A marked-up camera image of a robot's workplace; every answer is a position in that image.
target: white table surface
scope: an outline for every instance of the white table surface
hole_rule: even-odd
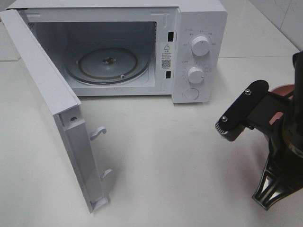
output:
[[[214,124],[251,82],[293,83],[296,48],[246,0],[229,11],[211,100],[170,96],[82,98],[111,202],[89,214],[63,144],[44,122],[0,26],[0,226],[303,226],[303,191],[269,211],[251,199],[268,155],[262,133],[235,142]]]

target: timer knob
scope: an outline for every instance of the timer knob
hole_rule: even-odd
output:
[[[199,84],[203,82],[205,74],[200,67],[192,67],[187,72],[187,76],[190,83]]]
[[[191,49],[196,56],[203,56],[209,52],[209,39],[205,36],[198,36],[191,42]]]

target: white microwave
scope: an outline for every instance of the white microwave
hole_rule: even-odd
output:
[[[206,102],[227,12],[218,0],[17,0],[0,13],[41,107],[59,130],[89,211],[108,202],[77,96]]]

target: control knob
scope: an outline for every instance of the control knob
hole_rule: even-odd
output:
[[[205,74],[200,67],[192,67],[187,72],[187,76],[190,83],[199,84],[203,82]]]
[[[196,56],[206,55],[210,50],[209,39],[200,35],[191,42],[191,49]]]

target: open microwave door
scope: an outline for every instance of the open microwave door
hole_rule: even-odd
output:
[[[39,94],[39,104],[46,106],[54,118],[89,211],[93,212],[108,200],[102,192],[102,175],[90,140],[101,132],[105,133],[106,129],[100,127],[88,135],[80,112],[80,100],[31,33],[31,23],[26,21],[26,17],[22,18],[22,12],[20,15],[11,9],[1,12],[0,16],[18,52],[23,72],[33,92]]]

